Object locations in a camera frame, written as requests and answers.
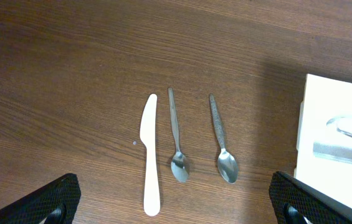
spoon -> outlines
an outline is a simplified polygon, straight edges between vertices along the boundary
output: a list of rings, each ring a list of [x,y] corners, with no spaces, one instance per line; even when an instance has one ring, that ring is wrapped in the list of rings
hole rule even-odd
[[[219,158],[217,159],[217,167],[219,168],[220,175],[224,178],[224,180],[230,184],[233,184],[237,181],[238,164],[234,157],[226,150],[224,131],[213,94],[209,95],[209,99],[211,102],[214,130],[216,132],[217,140],[219,141],[221,148]]]
[[[170,118],[171,130],[173,132],[174,142],[176,143],[176,153],[171,160],[171,171],[174,177],[180,181],[185,182],[189,176],[189,162],[187,157],[180,150],[178,122],[176,114],[176,106],[174,105],[173,89],[169,88],[169,103],[170,103]]]

wooden table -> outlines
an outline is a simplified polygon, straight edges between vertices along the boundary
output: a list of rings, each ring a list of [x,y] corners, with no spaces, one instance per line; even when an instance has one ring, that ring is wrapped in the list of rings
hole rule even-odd
[[[72,172],[74,223],[275,223],[268,187],[296,166],[306,73],[352,82],[352,0],[0,1],[0,208]],[[186,184],[169,165],[170,86]],[[153,218],[139,138],[150,93]],[[239,163],[234,185],[217,171],[210,93]]]

knife blade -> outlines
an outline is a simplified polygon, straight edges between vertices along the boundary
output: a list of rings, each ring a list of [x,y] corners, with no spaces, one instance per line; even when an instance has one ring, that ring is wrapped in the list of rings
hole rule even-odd
[[[160,211],[158,173],[156,171],[155,153],[155,119],[158,97],[151,94],[145,104],[140,126],[140,139],[146,147],[146,170],[144,186],[144,211],[155,216]]]

black mesh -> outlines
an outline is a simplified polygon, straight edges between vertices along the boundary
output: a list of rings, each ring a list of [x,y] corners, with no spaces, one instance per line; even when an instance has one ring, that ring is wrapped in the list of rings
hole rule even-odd
[[[55,210],[60,211],[61,215],[56,220],[52,219],[55,215],[49,216],[54,221],[52,223],[72,223],[80,196],[77,176],[65,174],[1,209],[0,223],[39,224]]]
[[[312,223],[352,223],[351,208],[283,172],[274,173],[269,194],[278,223],[287,223],[288,207],[295,208]]]

spoon bowl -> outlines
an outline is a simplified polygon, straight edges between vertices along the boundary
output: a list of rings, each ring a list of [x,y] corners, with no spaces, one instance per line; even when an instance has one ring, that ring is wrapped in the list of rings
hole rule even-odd
[[[238,164],[226,149],[222,149],[217,159],[217,167],[219,168],[220,175],[228,183],[233,184],[238,178]]]
[[[187,157],[181,151],[176,152],[170,166],[174,177],[178,181],[185,183],[189,177],[189,162]]]

